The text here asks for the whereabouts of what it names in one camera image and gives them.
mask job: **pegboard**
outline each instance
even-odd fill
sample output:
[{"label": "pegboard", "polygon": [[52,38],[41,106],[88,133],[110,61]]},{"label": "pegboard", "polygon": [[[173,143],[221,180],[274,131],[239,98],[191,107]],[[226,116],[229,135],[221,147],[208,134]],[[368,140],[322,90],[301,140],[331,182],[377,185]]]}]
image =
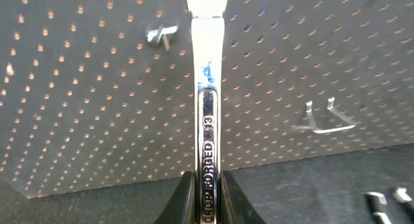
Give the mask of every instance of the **pegboard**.
[{"label": "pegboard", "polygon": [[[0,179],[27,197],[194,168],[185,0],[0,0]],[[414,141],[414,0],[229,0],[224,170]],[[147,30],[178,24],[171,51]],[[355,128],[295,131],[327,99]]]}]

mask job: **bent metal wire hook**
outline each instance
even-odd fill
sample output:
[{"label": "bent metal wire hook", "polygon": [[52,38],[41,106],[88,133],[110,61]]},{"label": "bent metal wire hook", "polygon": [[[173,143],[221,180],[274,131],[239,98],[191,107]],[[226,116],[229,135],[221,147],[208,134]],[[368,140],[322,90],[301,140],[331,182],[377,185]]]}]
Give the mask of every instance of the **bent metal wire hook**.
[{"label": "bent metal wire hook", "polygon": [[195,74],[195,206],[198,224],[220,222],[221,63],[227,0],[187,0]]}]

